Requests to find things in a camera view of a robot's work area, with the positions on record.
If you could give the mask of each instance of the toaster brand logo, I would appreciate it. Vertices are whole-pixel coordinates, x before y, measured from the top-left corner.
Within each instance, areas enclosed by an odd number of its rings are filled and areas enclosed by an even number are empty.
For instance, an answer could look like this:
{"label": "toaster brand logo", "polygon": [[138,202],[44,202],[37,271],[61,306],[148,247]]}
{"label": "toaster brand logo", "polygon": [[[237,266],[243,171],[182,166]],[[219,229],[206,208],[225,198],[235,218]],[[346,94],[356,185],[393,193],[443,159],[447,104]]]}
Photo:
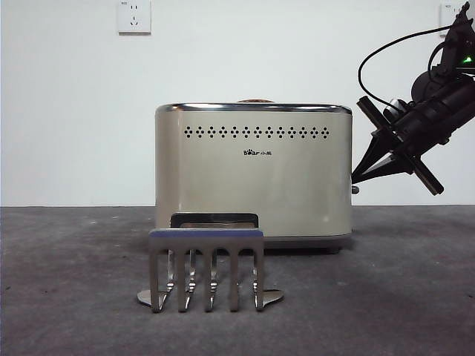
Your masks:
{"label": "toaster brand logo", "polygon": [[244,156],[271,156],[272,152],[271,151],[254,151],[254,150],[245,150]]}

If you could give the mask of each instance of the stainless steel toaster top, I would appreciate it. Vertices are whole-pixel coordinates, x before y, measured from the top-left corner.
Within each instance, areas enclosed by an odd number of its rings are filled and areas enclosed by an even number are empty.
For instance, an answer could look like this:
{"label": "stainless steel toaster top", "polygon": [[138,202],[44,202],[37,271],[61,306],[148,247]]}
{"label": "stainless steel toaster top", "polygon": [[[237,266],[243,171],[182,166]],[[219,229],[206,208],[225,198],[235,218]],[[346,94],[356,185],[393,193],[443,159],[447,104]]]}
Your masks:
{"label": "stainless steel toaster top", "polygon": [[189,102],[162,105],[157,112],[167,111],[285,111],[304,113],[348,113],[351,109],[340,105],[328,104],[278,104],[275,102]]}

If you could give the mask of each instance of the white wall socket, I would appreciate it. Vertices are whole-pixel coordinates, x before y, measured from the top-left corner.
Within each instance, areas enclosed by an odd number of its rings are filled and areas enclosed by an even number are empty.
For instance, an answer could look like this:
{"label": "white wall socket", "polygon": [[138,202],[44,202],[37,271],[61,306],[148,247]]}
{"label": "white wall socket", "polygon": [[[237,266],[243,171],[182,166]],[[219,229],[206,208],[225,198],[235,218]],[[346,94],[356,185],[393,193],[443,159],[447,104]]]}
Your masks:
{"label": "white wall socket", "polygon": [[127,0],[117,4],[119,34],[151,35],[150,0]]}

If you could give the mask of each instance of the white wall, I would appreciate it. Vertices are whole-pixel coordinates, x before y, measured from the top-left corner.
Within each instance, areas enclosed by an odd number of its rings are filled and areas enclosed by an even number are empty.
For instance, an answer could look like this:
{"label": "white wall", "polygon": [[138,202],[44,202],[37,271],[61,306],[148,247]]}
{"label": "white wall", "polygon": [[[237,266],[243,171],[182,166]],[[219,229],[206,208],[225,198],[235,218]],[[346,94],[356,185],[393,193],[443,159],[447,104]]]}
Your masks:
{"label": "white wall", "polygon": [[[152,36],[116,34],[116,0],[3,0],[2,204],[153,205],[154,110],[171,102],[323,102],[354,111],[353,166],[374,127],[356,107],[360,61],[438,25],[439,1],[152,1]],[[410,98],[436,34],[371,61],[367,86]],[[474,204],[475,122],[415,176],[360,184],[356,204]]]}

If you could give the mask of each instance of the power outlet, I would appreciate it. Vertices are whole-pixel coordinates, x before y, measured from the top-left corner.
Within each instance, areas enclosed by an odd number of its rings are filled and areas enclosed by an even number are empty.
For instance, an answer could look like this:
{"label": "power outlet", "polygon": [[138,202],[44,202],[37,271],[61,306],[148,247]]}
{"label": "power outlet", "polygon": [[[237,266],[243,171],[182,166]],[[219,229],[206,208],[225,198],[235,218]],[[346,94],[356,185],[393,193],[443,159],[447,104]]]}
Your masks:
{"label": "power outlet", "polygon": [[[450,26],[455,21],[455,16],[460,12],[462,6],[465,5],[464,1],[444,1],[440,4],[440,27]],[[440,36],[446,36],[447,30],[441,31]]]}
{"label": "power outlet", "polygon": [[151,35],[150,0],[120,1],[117,5],[119,34]]}

